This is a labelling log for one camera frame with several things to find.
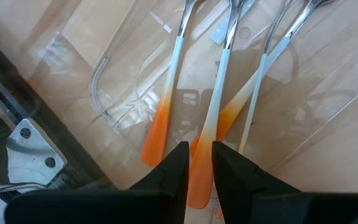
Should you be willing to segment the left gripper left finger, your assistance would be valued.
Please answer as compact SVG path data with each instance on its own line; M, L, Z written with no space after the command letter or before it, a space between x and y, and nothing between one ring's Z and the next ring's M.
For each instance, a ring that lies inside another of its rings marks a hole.
M180 142L127 190L36 190L16 197L6 224L183 224L189 144Z

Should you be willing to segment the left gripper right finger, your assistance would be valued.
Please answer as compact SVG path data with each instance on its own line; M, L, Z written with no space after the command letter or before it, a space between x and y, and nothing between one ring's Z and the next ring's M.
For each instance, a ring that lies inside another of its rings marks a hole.
M358 224L358 193L302 192L220 141L212 162L226 224Z

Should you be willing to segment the clear plastic bin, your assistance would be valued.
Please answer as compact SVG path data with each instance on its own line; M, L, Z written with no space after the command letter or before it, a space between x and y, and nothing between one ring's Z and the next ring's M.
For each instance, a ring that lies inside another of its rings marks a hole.
M21 45L40 60L30 85L113 183L149 170L141 150L165 82L186 0L29 0ZM196 0L168 100L163 153L205 131L223 64L212 39L229 0ZM217 139L303 190L358 192L358 0L329 0L265 69L245 146L250 100Z

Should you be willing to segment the silver mounting bracket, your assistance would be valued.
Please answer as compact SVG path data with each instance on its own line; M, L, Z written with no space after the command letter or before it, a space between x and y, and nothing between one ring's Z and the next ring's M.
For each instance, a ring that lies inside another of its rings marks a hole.
M50 185L68 160L47 133L30 118L20 121L6 141L8 178L12 184Z

